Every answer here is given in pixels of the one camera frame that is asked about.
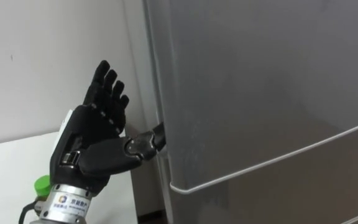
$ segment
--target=gray refrigerator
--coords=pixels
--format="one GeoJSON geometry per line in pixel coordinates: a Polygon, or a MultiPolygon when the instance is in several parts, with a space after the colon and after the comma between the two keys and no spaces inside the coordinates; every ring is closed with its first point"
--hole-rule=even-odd
{"type": "Polygon", "coordinates": [[[144,5],[169,222],[358,223],[358,1],[144,5]]]}

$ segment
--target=white wall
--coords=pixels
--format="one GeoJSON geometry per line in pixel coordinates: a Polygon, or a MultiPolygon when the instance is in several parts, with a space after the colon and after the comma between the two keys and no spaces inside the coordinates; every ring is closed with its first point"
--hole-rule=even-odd
{"type": "MultiPolygon", "coordinates": [[[[66,112],[82,103],[102,59],[126,84],[127,133],[148,128],[144,110],[154,105],[142,104],[136,74],[150,71],[147,34],[144,15],[132,13],[141,11],[140,1],[129,2],[0,0],[0,142],[57,131],[66,112]],[[129,33],[136,35],[132,43],[129,33]]],[[[132,178],[137,213],[162,209],[153,166],[132,178]]]]}

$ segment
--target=white table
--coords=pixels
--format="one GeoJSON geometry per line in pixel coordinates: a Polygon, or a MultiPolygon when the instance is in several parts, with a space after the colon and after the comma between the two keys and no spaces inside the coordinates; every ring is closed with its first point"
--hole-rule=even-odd
{"type": "MultiPolygon", "coordinates": [[[[0,223],[17,223],[24,205],[35,198],[34,181],[49,174],[49,159],[57,133],[0,144],[0,223]]],[[[36,220],[29,212],[25,224],[36,220]]],[[[136,224],[131,173],[110,178],[92,200],[86,216],[89,224],[136,224]]]]}

